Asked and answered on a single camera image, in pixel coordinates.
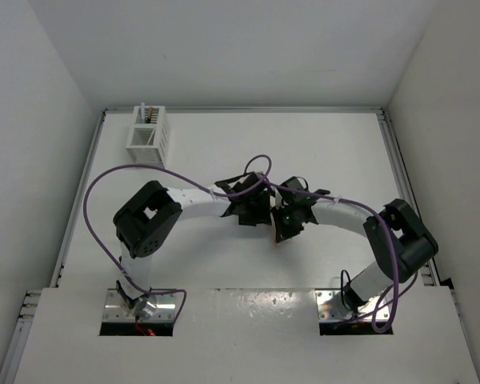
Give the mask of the black gold mascara tube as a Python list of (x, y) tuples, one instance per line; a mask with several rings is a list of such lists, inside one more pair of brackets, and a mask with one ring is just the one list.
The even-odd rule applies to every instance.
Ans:
[(152, 114), (153, 114), (153, 108), (149, 108), (147, 113), (146, 113), (146, 123), (150, 123), (152, 119)]

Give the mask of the blue white makeup pen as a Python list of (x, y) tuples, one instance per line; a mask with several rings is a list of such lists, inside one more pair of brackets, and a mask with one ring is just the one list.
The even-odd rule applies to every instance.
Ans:
[(145, 121), (146, 121), (146, 105), (145, 105), (144, 102), (141, 102), (141, 104), (140, 104), (139, 113), (140, 113), (140, 122), (145, 123)]

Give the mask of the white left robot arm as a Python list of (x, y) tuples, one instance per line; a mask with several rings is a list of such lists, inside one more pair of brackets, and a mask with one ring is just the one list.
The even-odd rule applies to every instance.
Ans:
[(254, 173), (218, 181), (208, 191), (145, 184), (114, 216), (120, 241), (120, 266), (125, 277), (116, 287), (128, 309), (147, 298), (151, 259), (179, 221), (200, 217), (236, 216), (241, 226), (270, 225), (270, 198)]

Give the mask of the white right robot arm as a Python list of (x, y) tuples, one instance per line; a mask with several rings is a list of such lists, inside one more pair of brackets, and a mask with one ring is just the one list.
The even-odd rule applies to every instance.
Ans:
[(353, 200), (333, 198), (327, 190), (308, 191), (296, 177), (273, 186), (281, 204), (272, 209), (276, 241), (300, 234), (304, 225), (335, 226), (367, 239), (374, 261), (338, 294), (338, 308), (355, 313), (385, 290), (399, 288), (438, 252), (438, 243), (413, 208), (402, 199), (377, 213)]

